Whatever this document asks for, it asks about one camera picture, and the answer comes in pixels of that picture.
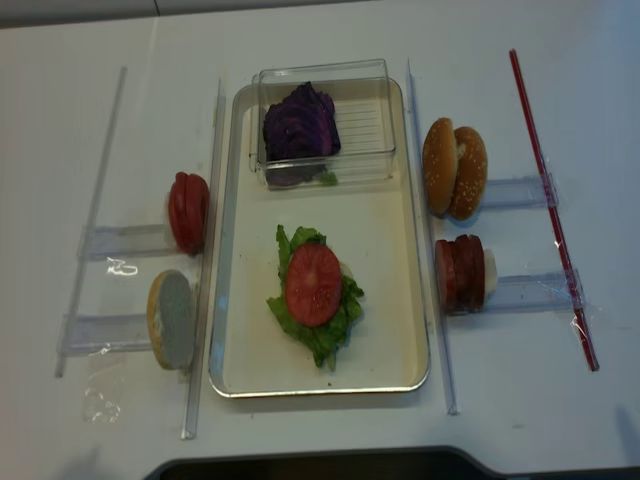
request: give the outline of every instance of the purple cabbage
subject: purple cabbage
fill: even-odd
[[[267,162],[338,153],[340,138],[334,114],[331,97],[316,92],[311,82],[298,86],[282,103],[271,105],[262,128]],[[323,171],[324,165],[271,169],[267,171],[267,181],[288,187],[310,181]]]

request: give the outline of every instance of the top bun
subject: top bun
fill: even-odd
[[[487,184],[487,150],[480,134],[471,127],[455,130],[458,151],[458,176],[448,213],[466,220],[475,212]]]
[[[429,208],[444,214],[451,204],[458,172],[456,139],[449,118],[439,118],[431,125],[422,147],[422,173]]]

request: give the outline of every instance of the lettuce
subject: lettuce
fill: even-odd
[[[335,369],[335,354],[339,347],[343,346],[349,335],[353,323],[362,316],[362,307],[358,298],[364,296],[364,292],[353,278],[342,275],[342,298],[340,307],[331,320],[318,327],[307,327],[294,320],[289,314],[284,299],[284,285],[286,282],[287,268],[293,252],[300,245],[307,242],[326,245],[327,237],[319,233],[315,228],[298,227],[291,242],[287,238],[282,225],[278,225],[276,241],[278,242],[278,277],[282,294],[276,298],[267,299],[269,309],[276,317],[280,328],[291,338],[304,344],[313,353],[313,360],[318,368],[322,368],[327,361],[331,370]]]

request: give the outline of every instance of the tomato slice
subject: tomato slice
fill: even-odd
[[[186,181],[186,214],[191,238],[196,250],[204,245],[204,222],[209,207],[209,188],[207,182],[198,175],[191,174]]]
[[[176,184],[174,183],[171,186],[171,191],[169,192],[169,203],[167,205],[169,209],[169,224],[171,225],[171,232],[173,233],[173,238],[178,245],[178,249],[182,252],[187,251],[187,243],[182,237],[182,232],[180,231],[180,222],[178,221],[178,210],[176,208]]]
[[[340,306],[340,262],[329,247],[305,243],[289,262],[284,298],[291,316],[308,327],[328,322]]]
[[[174,215],[176,217],[177,229],[180,232],[179,235],[183,241],[183,251],[189,255],[194,255],[198,249],[187,220],[187,178],[189,178],[189,175],[184,172],[176,173],[176,181],[173,184],[175,187],[173,196]]]

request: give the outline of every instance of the food ingredient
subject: food ingredient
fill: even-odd
[[[147,327],[162,368],[184,369],[191,364],[195,314],[189,281],[179,271],[164,271],[153,281],[147,299]]]
[[[313,353],[313,359],[317,367],[321,368],[327,361],[330,370],[335,369],[335,356],[339,347],[345,344],[349,334],[349,330],[353,323],[362,315],[362,307],[358,302],[359,298],[364,296],[364,292],[356,281],[340,273],[340,284],[334,284],[336,269],[333,259],[327,254],[326,237],[314,228],[298,227],[291,241],[287,238],[282,225],[278,225],[276,231],[276,241],[278,242],[278,277],[282,294],[276,298],[269,298],[267,305],[276,317],[282,330],[293,339],[303,343]],[[294,258],[298,250],[302,248],[300,259],[302,265],[297,266],[300,259]],[[287,290],[289,286],[289,274],[293,274],[292,284],[295,285],[307,274],[319,272],[326,276],[326,280],[317,280],[316,285],[326,286],[325,291],[330,292],[329,301],[326,305],[333,308],[335,298],[333,295],[336,291],[340,291],[339,302],[335,313],[328,321],[317,323],[318,317],[300,315],[298,319],[294,318],[288,304],[290,299],[287,298]],[[295,302],[312,301],[313,296],[305,295],[295,299]],[[324,312],[329,311],[328,307],[323,308]]]
[[[182,252],[195,255],[202,250],[208,208],[207,182],[199,175],[178,172],[169,192],[167,213],[171,232]]]
[[[331,97],[316,92],[311,82],[299,85],[281,103],[271,105],[262,128],[267,162],[338,153],[341,145],[334,114]],[[310,181],[325,171],[322,164],[270,169],[267,181],[288,187]]]
[[[435,256],[445,312],[482,308],[498,283],[493,252],[483,250],[477,236],[461,235],[454,242],[438,240]]]
[[[431,211],[467,220],[480,205],[487,183],[482,137],[471,127],[454,130],[449,118],[439,118],[424,141],[422,172]]]

